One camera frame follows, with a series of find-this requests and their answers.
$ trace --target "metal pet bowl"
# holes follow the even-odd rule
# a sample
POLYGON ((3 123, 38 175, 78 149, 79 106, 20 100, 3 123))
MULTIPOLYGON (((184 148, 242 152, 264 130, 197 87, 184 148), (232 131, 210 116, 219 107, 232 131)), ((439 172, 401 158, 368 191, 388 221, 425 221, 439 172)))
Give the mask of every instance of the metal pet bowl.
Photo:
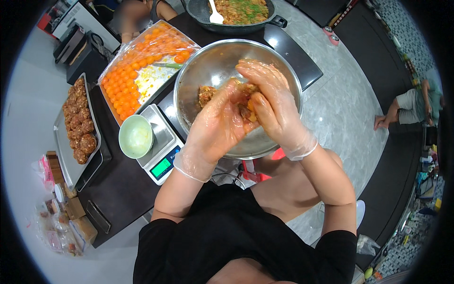
MULTIPOLYGON (((243 58, 257 59, 273 64, 287 78, 290 91, 295 97, 296 108, 302 114, 302 90, 300 81, 288 62, 270 47, 258 42, 242 39, 220 40, 197 51, 181 68, 173 90, 173 103, 181 127, 189 133, 201 107, 198 103, 198 88, 209 85, 219 88, 231 77, 241 82, 247 80, 236 70, 235 65, 243 58)), ((262 127, 250 132, 233 147, 224 158, 256 159, 279 148, 262 127)))

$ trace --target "black frying pan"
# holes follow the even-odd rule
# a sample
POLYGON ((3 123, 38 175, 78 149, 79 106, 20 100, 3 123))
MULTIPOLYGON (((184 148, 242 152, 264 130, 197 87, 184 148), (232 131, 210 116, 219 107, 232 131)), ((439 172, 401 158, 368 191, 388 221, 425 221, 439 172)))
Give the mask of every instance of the black frying pan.
POLYGON ((276 15, 276 11, 271 0, 265 0, 265 2, 268 7, 267 20, 250 25, 220 25, 210 23, 211 13, 208 6, 208 0, 181 0, 183 8, 199 23, 199 25, 207 30, 224 35, 247 35, 260 30, 266 24, 277 25, 278 27, 285 28, 287 26, 287 20, 279 15, 276 15))

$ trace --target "green display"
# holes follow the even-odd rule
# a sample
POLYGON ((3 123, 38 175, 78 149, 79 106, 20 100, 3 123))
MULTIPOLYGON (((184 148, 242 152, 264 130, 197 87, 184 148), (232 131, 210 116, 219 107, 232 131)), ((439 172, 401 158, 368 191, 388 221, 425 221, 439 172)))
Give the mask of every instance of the green display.
POLYGON ((151 169, 151 173, 154 175, 155 178, 158 178, 160 174, 167 170, 168 167, 170 167, 170 162, 167 160, 167 158, 165 158, 154 168, 151 169))

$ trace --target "pan handle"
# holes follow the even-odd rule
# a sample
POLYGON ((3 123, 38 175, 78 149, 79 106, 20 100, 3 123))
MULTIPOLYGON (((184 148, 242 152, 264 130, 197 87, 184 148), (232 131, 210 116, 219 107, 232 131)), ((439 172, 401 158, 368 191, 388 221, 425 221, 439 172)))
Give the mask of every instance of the pan handle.
POLYGON ((184 11, 187 12, 187 8, 186 8, 186 0, 180 0, 181 1, 181 5, 183 5, 183 8, 184 8, 184 11))
POLYGON ((287 27, 287 20, 279 15, 274 16, 274 18, 272 18, 268 23, 272 25, 277 25, 278 27, 281 28, 287 27))

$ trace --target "red stool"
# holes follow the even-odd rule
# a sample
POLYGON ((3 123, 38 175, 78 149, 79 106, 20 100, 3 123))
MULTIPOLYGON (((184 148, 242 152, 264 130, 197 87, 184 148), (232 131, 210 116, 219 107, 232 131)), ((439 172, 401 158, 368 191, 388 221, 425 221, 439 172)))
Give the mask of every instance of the red stool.
MULTIPOLYGON (((276 152, 274 152, 271 160, 279 160, 284 157, 285 157, 284 150, 282 150, 282 148, 279 148, 276 150, 276 152)), ((271 176, 268 176, 266 174, 257 174, 255 172, 254 166, 255 166, 256 160, 257 159, 242 161, 243 167, 244 167, 243 178, 252 180, 253 182, 256 182, 256 183, 270 179, 271 176)))

